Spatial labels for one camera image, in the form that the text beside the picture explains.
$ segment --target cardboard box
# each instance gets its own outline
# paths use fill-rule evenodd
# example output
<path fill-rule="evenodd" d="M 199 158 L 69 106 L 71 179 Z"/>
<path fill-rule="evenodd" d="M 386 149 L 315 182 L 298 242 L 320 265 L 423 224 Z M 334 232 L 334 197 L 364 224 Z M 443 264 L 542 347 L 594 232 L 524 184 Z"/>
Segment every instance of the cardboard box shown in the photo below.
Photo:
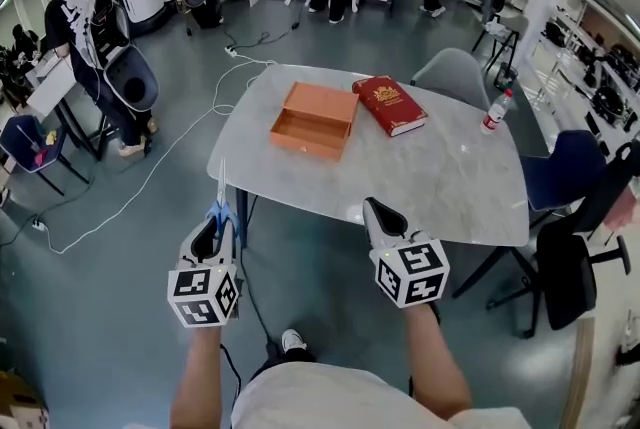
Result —
<path fill-rule="evenodd" d="M 271 128 L 271 142 L 339 161 L 357 107 L 355 93 L 296 82 Z"/>

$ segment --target gold emblem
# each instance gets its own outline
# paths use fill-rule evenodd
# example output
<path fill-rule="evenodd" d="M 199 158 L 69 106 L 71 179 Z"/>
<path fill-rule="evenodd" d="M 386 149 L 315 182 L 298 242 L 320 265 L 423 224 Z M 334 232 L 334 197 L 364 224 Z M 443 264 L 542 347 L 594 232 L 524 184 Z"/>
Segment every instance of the gold emblem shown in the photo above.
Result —
<path fill-rule="evenodd" d="M 400 96 L 400 93 L 398 93 L 398 90 L 392 88 L 392 87 L 387 87 L 387 86 L 380 86 L 378 89 L 376 89 L 373 94 L 376 97 L 376 100 L 378 102 L 386 102 L 388 100 L 393 100 L 394 98 L 398 98 Z"/>

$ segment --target trash bin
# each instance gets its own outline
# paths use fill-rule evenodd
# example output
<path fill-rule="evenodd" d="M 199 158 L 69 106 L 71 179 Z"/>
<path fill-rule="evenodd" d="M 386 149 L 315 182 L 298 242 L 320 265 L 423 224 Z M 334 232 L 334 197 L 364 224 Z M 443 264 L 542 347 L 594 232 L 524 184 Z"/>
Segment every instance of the trash bin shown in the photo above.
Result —
<path fill-rule="evenodd" d="M 513 84 L 518 78 L 518 71 L 515 68 L 509 67 L 508 63 L 502 63 L 498 75 L 493 81 L 493 85 L 500 91 L 504 92 L 513 88 Z"/>

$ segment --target shoe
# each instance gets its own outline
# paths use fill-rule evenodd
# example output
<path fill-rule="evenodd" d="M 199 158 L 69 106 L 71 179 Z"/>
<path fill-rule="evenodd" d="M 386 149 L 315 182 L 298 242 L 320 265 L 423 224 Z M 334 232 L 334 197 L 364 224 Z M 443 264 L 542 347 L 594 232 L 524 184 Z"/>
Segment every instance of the shoe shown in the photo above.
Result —
<path fill-rule="evenodd" d="M 118 153 L 120 154 L 120 157 L 131 157 L 136 153 L 144 152 L 144 146 L 146 142 L 147 142 L 147 138 L 142 136 L 142 138 L 140 139 L 139 145 L 129 146 L 129 145 L 123 144 L 118 150 Z"/>
<path fill-rule="evenodd" d="M 282 334 L 282 350 L 286 353 L 291 349 L 307 349 L 307 344 L 295 329 L 288 329 Z"/>
<path fill-rule="evenodd" d="M 158 132 L 158 124 L 156 123 L 156 120 L 150 118 L 147 122 L 147 129 L 149 130 L 149 134 L 155 134 Z"/>

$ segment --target black office chair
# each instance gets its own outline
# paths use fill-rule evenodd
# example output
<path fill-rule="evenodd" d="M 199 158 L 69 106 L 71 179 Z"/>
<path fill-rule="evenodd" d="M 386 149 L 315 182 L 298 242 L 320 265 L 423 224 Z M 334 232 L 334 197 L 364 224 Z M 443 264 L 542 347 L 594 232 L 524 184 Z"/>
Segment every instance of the black office chair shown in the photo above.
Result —
<path fill-rule="evenodd" d="M 513 294 L 487 303 L 487 310 L 513 301 L 525 294 L 533 294 L 531 328 L 523 338 L 535 335 L 538 323 L 540 299 L 545 295 L 549 324 L 554 330 L 571 324 L 596 304 L 597 290 L 593 264 L 622 259 L 625 273 L 631 272 L 629 255 L 622 237 L 618 237 L 618 248 L 593 257 L 585 239 L 577 234 L 593 234 L 627 188 L 633 177 L 640 176 L 640 142 L 633 141 L 622 146 L 616 153 L 593 190 L 573 214 L 545 225 L 536 241 L 534 255 L 538 270 L 515 248 L 502 248 L 511 252 L 523 269 L 523 288 Z M 461 296 L 484 276 L 496 261 L 483 263 L 453 294 Z"/>

